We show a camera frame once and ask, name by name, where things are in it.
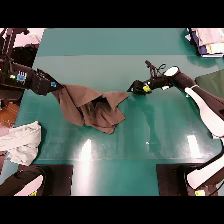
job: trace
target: white cloth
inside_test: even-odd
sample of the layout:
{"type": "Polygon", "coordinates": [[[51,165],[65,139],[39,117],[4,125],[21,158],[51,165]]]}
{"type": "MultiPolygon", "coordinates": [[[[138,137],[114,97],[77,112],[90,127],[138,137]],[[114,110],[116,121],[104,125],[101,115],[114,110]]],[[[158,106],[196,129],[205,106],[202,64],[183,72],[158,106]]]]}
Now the white cloth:
{"type": "Polygon", "coordinates": [[[9,152],[11,162],[29,166],[36,158],[41,142],[41,126],[37,121],[9,129],[9,134],[0,137],[0,151],[9,152]]]}

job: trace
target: green cloth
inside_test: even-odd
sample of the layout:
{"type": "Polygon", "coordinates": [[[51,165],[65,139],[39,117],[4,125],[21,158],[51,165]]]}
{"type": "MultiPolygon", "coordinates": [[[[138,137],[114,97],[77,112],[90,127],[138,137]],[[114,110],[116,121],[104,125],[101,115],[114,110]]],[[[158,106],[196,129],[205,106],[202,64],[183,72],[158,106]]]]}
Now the green cloth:
{"type": "Polygon", "coordinates": [[[215,96],[224,98],[224,69],[199,76],[195,81],[202,89],[215,96]]]}

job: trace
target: green table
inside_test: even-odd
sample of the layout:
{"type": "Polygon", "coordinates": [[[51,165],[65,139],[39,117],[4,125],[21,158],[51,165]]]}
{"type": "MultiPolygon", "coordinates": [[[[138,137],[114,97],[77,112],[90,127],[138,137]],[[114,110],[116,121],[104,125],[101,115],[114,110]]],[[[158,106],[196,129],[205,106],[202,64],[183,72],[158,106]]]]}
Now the green table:
{"type": "MultiPolygon", "coordinates": [[[[126,91],[149,77],[145,60],[177,65],[192,78],[224,67],[200,58],[184,29],[46,29],[35,59],[62,83],[101,91],[126,91]]],[[[26,91],[16,126],[38,120],[43,127],[36,164],[73,164],[72,195],[159,195],[157,163],[204,162],[221,151],[208,137],[195,103],[176,88],[147,96],[129,94],[119,105],[126,120],[112,135],[64,120],[52,94],[26,91]],[[195,136],[199,151],[189,143],[195,136]]],[[[6,161],[0,181],[15,172],[6,161]]]]}

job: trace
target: black base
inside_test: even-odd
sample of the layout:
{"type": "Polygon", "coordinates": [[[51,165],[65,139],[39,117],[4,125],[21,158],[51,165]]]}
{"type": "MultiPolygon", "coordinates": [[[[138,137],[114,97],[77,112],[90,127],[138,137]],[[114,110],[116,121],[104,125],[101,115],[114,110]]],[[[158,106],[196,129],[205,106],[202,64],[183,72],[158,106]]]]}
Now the black base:
{"type": "MultiPolygon", "coordinates": [[[[72,185],[73,165],[53,165],[53,164],[35,164],[31,166],[48,167],[52,171],[52,175],[48,175],[48,182],[44,185],[44,189],[39,188],[37,196],[70,196],[72,185]]],[[[28,166],[19,166],[18,170],[29,169],[28,166]]]]}
{"type": "MultiPolygon", "coordinates": [[[[157,164],[157,178],[160,196],[196,196],[195,190],[185,184],[184,172],[201,164],[157,164]]],[[[205,196],[216,190],[216,186],[209,185],[198,190],[204,190],[205,196]]]]}

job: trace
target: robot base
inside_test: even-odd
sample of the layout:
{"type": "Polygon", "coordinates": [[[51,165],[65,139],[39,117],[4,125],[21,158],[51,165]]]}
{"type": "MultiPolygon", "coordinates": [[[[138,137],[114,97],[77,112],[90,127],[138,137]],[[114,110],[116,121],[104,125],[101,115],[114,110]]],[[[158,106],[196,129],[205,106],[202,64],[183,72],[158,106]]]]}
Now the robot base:
{"type": "Polygon", "coordinates": [[[184,179],[186,169],[201,164],[184,163],[184,164],[157,164],[157,178],[160,196],[196,196],[198,190],[204,191],[204,196],[208,196],[216,190],[216,186],[208,185],[194,190],[187,186],[184,179]]]}

